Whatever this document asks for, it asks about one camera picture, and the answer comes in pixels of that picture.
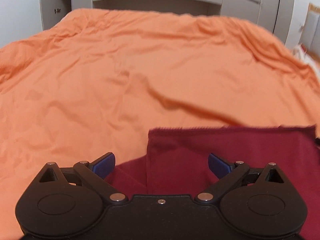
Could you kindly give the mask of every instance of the rivet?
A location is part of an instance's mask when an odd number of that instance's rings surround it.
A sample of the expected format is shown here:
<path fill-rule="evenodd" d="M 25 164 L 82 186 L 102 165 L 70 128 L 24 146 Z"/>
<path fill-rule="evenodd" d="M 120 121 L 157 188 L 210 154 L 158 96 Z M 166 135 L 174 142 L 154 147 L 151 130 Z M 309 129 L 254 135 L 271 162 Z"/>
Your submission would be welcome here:
<path fill-rule="evenodd" d="M 212 200 L 213 199 L 213 195 L 210 194 L 210 193 L 200 193 L 198 195 L 198 199 L 202 200 L 202 201 L 209 201 L 209 200 Z"/>
<path fill-rule="evenodd" d="M 125 199 L 125 195 L 122 193 L 113 193 L 110 195 L 110 199 L 112 201 L 123 201 Z"/>
<path fill-rule="evenodd" d="M 163 205 L 163 204 L 165 203 L 165 200 L 164 200 L 164 199 L 159 199 L 159 200 L 158 200 L 158 203 L 159 203 L 160 205 Z"/>

